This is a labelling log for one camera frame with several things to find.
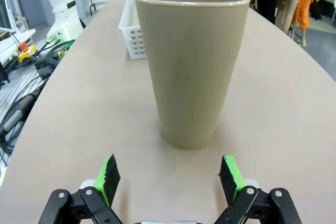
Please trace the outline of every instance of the background table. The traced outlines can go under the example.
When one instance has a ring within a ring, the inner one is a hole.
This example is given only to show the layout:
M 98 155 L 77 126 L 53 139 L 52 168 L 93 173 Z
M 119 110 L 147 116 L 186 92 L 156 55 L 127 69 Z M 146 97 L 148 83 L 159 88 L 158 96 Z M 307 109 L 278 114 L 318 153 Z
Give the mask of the background table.
M 41 94 L 0 190 L 1 223 L 37 223 L 53 190 L 74 193 L 111 153 L 125 224 L 214 223 L 226 207 L 223 153 L 263 190 L 288 189 L 304 224 L 334 223 L 336 85 L 322 68 L 250 10 L 214 139 L 178 150 L 160 137 L 147 61 L 129 59 L 118 30 L 124 3 L 97 15 Z

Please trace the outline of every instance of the perforated basket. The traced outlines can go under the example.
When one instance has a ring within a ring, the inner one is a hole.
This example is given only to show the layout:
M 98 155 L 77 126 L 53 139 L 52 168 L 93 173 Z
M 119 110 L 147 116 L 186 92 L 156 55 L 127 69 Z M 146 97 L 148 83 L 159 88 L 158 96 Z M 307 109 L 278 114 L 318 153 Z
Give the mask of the perforated basket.
M 119 29 L 122 30 L 131 59 L 147 58 L 136 11 L 134 0 L 127 0 Z

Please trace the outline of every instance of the screw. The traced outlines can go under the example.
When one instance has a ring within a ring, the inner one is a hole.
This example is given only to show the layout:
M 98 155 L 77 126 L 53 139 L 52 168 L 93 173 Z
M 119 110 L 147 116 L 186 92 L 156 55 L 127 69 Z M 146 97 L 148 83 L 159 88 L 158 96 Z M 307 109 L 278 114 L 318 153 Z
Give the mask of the screw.
M 254 190 L 253 190 L 252 188 L 248 188 L 248 189 L 246 190 L 246 192 L 247 192 L 248 194 L 254 194 Z
M 280 191 L 276 191 L 276 192 L 275 192 L 275 196 L 281 197 L 281 196 L 282 196 L 282 192 L 280 192 Z

